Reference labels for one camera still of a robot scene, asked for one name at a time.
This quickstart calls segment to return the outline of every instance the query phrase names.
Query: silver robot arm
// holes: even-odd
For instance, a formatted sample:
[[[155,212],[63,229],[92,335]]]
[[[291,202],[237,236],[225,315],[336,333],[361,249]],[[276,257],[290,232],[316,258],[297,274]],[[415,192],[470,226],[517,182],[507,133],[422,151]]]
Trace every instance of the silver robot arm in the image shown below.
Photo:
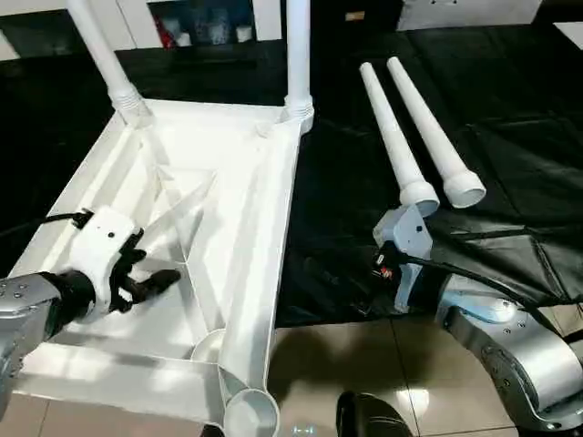
[[[432,245],[423,218],[416,207],[400,207],[387,212],[373,235],[381,248],[376,268],[400,269],[394,305],[408,312],[410,305],[423,301],[415,297],[420,289],[415,283]],[[480,360],[517,426],[556,432],[583,424],[578,355],[547,320],[491,285],[448,274],[439,290],[435,322]]]
[[[0,280],[0,418],[25,356],[40,343],[73,320],[88,323],[114,310],[127,312],[180,278],[176,270],[161,270],[135,282],[129,273],[146,256],[135,249],[142,229],[111,208],[87,214],[61,271]],[[131,301],[119,295],[120,288]]]

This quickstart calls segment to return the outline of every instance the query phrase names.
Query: tiled floor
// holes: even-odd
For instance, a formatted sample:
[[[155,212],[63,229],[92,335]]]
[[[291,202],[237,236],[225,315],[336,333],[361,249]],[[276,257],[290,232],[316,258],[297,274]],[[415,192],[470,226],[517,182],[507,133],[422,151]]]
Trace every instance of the tiled floor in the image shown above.
[[[545,313],[565,334],[583,328],[576,307]],[[479,362],[427,317],[278,330],[269,385],[281,407],[281,437],[335,436],[336,400],[346,390],[389,401],[417,435],[517,437]],[[16,395],[0,437],[198,437],[202,429]]]

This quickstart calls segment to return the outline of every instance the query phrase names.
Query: black fabric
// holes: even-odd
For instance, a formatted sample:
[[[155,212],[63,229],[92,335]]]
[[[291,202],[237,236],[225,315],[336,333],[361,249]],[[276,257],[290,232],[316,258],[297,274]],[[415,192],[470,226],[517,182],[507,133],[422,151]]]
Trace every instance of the black fabric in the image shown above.
[[[358,66],[370,61],[442,207],[433,258],[503,281],[541,305],[581,297],[583,55],[550,25],[399,34],[314,33],[317,116],[302,139],[278,326],[389,315],[369,275],[372,229],[398,205]],[[488,194],[454,210],[384,66],[399,56]],[[280,105],[282,42],[120,52],[145,97]],[[0,228],[48,211],[111,116],[88,56],[0,64],[4,171]],[[6,274],[28,235],[3,241]]]

